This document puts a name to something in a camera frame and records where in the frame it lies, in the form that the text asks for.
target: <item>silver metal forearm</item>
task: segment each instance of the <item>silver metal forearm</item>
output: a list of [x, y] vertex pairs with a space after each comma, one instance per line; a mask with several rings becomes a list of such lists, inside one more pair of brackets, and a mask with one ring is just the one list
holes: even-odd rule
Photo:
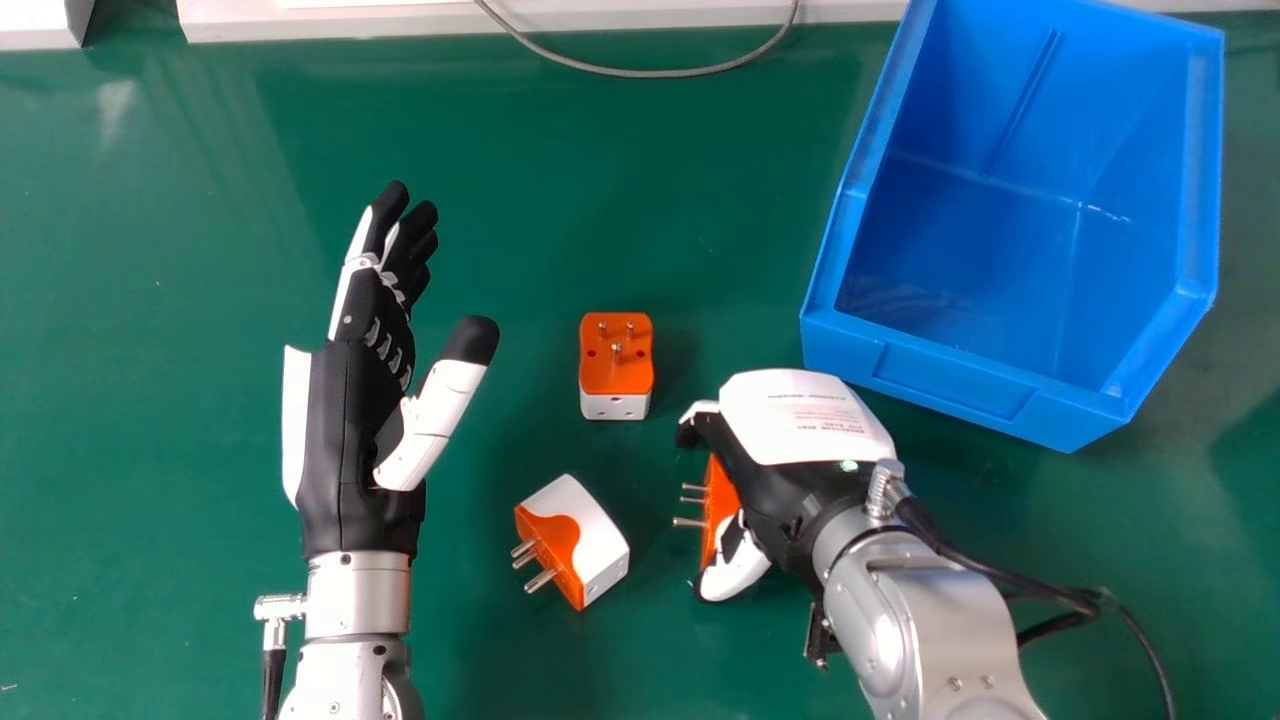
[[940, 557], [893, 515], [846, 510], [819, 533], [823, 628], [881, 720], [1044, 720], [1012, 619], [986, 577]]
[[[411, 578], [407, 555], [329, 552], [310, 561], [305, 598], [259, 600], [255, 614], [268, 623], [268, 634], [275, 634], [273, 609], [291, 614], [283, 620], [306, 618], [306, 644], [298, 651], [294, 685], [280, 703], [280, 717], [422, 719], [402, 641], [408, 633]], [[264, 605], [268, 611], [259, 612]], [[276, 637], [283, 641], [283, 632]]]

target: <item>robotic hand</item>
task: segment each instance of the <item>robotic hand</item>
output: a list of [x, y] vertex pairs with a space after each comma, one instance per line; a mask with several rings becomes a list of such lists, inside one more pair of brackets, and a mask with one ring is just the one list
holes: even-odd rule
[[877, 719], [1044, 719], [1005, 598], [927, 530], [893, 441], [845, 383], [740, 373], [681, 418], [677, 445], [699, 441], [708, 482], [684, 500], [704, 520], [676, 524], [704, 533], [700, 600], [726, 601], [780, 565], [814, 597], [805, 656], [826, 669], [845, 652]]
[[285, 624], [306, 618], [287, 717], [412, 720], [421, 701], [402, 637], [424, 475], [440, 456], [498, 347], [488, 318], [463, 318], [421, 388], [410, 314], [426, 288], [436, 210], [408, 214], [398, 182], [367, 208], [347, 251], [329, 341], [284, 348], [282, 471], [302, 516], [307, 593], [264, 596], [262, 720], [282, 710]]

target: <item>green table surface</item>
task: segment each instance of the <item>green table surface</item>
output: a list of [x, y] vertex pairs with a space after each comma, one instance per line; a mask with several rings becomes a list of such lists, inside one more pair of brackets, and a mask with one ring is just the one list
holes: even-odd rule
[[[915, 492], [973, 552], [1105, 585], [1184, 717], [1271, 717], [1280, 560], [1280, 18], [1228, 29], [1219, 302], [1129, 427], [1073, 456], [874, 393]], [[500, 36], [191, 47], [164, 3], [101, 0], [84, 53], [0, 56], [0, 717], [255, 717], [253, 598], [301, 591], [279, 486], [284, 342], [317, 347], [364, 204], [442, 211], [422, 352], [456, 318], [499, 356], [429, 477], [413, 679], [434, 719], [870, 717], [800, 657], [771, 575], [694, 601], [669, 527], [704, 455], [675, 420], [731, 373], [799, 365], [796, 314], [891, 26], [800, 27], [746, 69], [634, 82]], [[556, 47], [710, 61], [769, 31]], [[577, 410], [576, 327], [658, 328], [652, 416]], [[575, 473], [631, 542], [585, 614], [521, 592], [512, 506]], [[1030, 619], [1019, 614], [1019, 619]], [[1157, 717], [1110, 618], [1029, 648], [1056, 719]]]

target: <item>gray cable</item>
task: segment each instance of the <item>gray cable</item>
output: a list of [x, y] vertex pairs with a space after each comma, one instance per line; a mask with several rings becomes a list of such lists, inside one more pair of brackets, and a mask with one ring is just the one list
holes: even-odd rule
[[742, 65], [750, 63], [751, 60], [755, 60], [760, 55], [764, 55], [769, 50], [773, 50], [773, 47], [778, 42], [782, 42], [782, 38], [787, 35], [787, 31], [790, 31], [791, 26], [795, 24], [796, 13], [800, 10], [800, 0], [791, 0], [791, 12], [787, 14], [787, 19], [782, 23], [782, 27], [778, 28], [778, 32], [773, 33], [773, 37], [765, 40], [763, 45], [740, 58], [735, 58], [724, 63], [717, 63], [714, 65], [704, 65], [701, 68], [678, 68], [672, 70], [631, 70], [627, 68], [611, 68], [607, 65], [595, 65], [593, 63], [584, 63], [582, 60], [575, 60], [573, 58], [567, 58], [564, 55], [561, 55], [559, 53], [553, 53], [530, 40], [530, 37], [524, 32], [516, 29], [515, 26], [512, 26], [502, 15], [499, 15], [497, 10], [489, 6], [489, 3], [486, 0], [474, 0], [474, 3], [479, 5], [480, 9], [484, 10], [486, 15], [493, 18], [493, 22], [498, 23], [502, 27], [502, 29], [507, 31], [507, 35], [515, 37], [517, 42], [520, 42], [525, 47], [529, 47], [534, 53], [541, 55], [543, 58], [547, 58], [553, 63], [559, 63], [561, 65], [566, 65], [576, 70], [582, 70], [585, 73], [595, 73], [598, 76], [625, 77], [635, 79], [668, 79], [668, 78], [700, 77], [700, 76], [723, 73], [724, 70], [732, 70], [735, 68], [741, 68]]

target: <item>blue plastic bin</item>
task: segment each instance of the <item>blue plastic bin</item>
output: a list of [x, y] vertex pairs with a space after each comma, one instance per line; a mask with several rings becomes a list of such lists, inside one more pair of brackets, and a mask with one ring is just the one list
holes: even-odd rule
[[1222, 50], [1102, 3], [913, 0], [805, 365], [1062, 452], [1133, 419], [1217, 292]]

